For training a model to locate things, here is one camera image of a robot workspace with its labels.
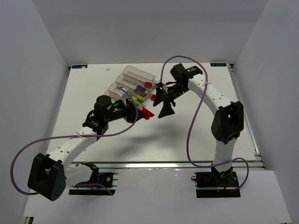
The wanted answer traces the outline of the red lego brick front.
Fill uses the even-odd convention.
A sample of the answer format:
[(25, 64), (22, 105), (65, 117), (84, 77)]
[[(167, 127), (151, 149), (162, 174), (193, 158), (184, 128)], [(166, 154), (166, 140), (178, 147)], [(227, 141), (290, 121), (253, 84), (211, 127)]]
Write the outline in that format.
[(151, 88), (153, 85), (152, 85), (152, 82), (145, 82), (144, 83), (144, 87), (146, 88)]

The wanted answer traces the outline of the green and lime lego stack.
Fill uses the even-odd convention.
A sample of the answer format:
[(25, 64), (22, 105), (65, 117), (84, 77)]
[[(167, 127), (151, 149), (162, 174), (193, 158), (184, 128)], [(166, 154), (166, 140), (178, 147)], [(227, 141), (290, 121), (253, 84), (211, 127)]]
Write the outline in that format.
[(144, 97), (141, 96), (141, 95), (138, 95), (138, 96), (136, 97), (136, 99), (137, 99), (137, 101), (138, 101), (139, 103), (143, 103), (143, 102), (144, 102)]

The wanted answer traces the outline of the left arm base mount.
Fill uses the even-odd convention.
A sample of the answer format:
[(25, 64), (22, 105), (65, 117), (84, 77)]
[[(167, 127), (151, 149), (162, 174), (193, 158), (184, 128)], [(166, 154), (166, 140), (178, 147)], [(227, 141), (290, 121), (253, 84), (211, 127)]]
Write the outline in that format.
[(118, 174), (100, 172), (99, 167), (87, 162), (75, 165), (66, 172), (70, 180), (69, 195), (77, 196), (113, 196), (116, 192)]

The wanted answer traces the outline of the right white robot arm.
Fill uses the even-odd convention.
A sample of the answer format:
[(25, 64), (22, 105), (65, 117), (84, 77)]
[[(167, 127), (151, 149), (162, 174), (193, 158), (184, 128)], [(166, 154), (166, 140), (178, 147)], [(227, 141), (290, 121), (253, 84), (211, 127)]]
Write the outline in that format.
[(232, 172), (232, 156), (237, 138), (244, 129), (244, 109), (240, 101), (233, 102), (223, 96), (207, 80), (203, 66), (185, 68), (181, 63), (174, 65), (171, 75), (175, 82), (168, 87), (161, 78), (153, 78), (156, 89), (154, 106), (163, 103), (159, 118), (173, 115), (175, 99), (188, 91), (200, 97), (200, 104), (206, 104), (214, 119), (211, 132), (216, 140), (215, 156), (211, 166), (211, 182), (220, 185)]

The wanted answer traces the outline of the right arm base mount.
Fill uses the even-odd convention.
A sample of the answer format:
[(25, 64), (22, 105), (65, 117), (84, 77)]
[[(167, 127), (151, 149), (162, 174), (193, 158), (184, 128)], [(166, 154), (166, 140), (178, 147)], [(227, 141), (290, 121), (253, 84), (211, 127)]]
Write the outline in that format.
[(211, 172), (197, 172), (191, 180), (195, 182), (197, 198), (239, 198), (241, 197), (236, 172), (217, 181)]

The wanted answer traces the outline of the red square lego brick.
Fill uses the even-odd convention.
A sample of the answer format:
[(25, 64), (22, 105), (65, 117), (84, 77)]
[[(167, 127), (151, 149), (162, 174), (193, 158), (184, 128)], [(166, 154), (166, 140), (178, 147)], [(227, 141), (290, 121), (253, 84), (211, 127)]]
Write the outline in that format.
[(155, 99), (156, 99), (156, 95), (155, 95), (155, 94), (152, 94), (150, 99), (151, 99), (151, 101), (155, 101)]

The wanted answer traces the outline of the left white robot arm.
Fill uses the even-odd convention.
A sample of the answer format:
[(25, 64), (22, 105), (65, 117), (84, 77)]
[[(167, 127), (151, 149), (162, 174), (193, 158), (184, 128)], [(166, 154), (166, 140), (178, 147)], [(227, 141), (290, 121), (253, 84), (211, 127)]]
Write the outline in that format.
[(112, 102), (109, 96), (99, 96), (75, 137), (69, 137), (63, 145), (46, 155), (39, 153), (35, 156), (28, 187), (50, 201), (57, 200), (70, 186), (104, 188), (96, 165), (83, 162), (70, 167), (70, 164), (105, 134), (109, 122), (124, 119), (132, 124), (146, 118), (146, 112), (136, 108), (131, 100)]

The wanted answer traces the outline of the red large lego brick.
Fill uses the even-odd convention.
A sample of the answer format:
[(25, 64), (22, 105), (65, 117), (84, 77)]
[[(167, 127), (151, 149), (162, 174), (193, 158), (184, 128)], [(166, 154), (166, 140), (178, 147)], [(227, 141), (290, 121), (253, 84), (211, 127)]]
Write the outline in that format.
[(145, 120), (149, 120), (150, 118), (154, 117), (155, 115), (149, 111), (148, 109), (146, 109), (145, 107), (142, 108), (142, 112), (144, 114), (144, 119)]

